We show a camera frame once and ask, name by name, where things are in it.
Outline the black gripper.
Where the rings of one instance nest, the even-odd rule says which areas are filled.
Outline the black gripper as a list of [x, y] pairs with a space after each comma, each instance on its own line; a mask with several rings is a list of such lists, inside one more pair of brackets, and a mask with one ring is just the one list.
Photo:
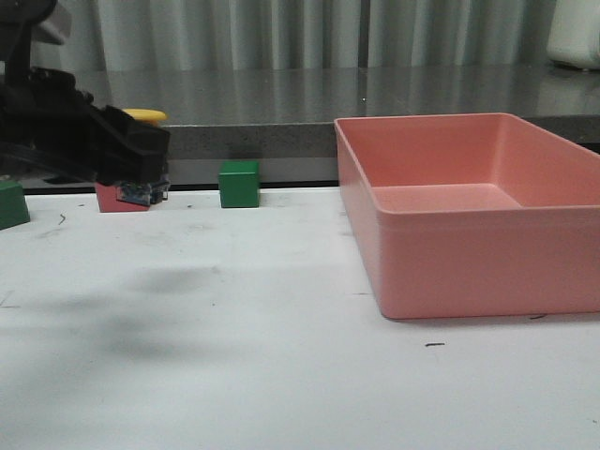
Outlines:
[[155, 183], [167, 160], [167, 114], [100, 109], [69, 73], [7, 68], [1, 76], [1, 178], [50, 183]]

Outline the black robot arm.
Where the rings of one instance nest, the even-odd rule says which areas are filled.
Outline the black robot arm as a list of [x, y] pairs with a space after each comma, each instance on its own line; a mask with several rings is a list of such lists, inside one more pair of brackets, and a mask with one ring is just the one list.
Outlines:
[[68, 12], [56, 1], [1, 4], [1, 174], [55, 184], [153, 184], [167, 169], [170, 134], [98, 108], [74, 75], [30, 63], [31, 44], [61, 45]]

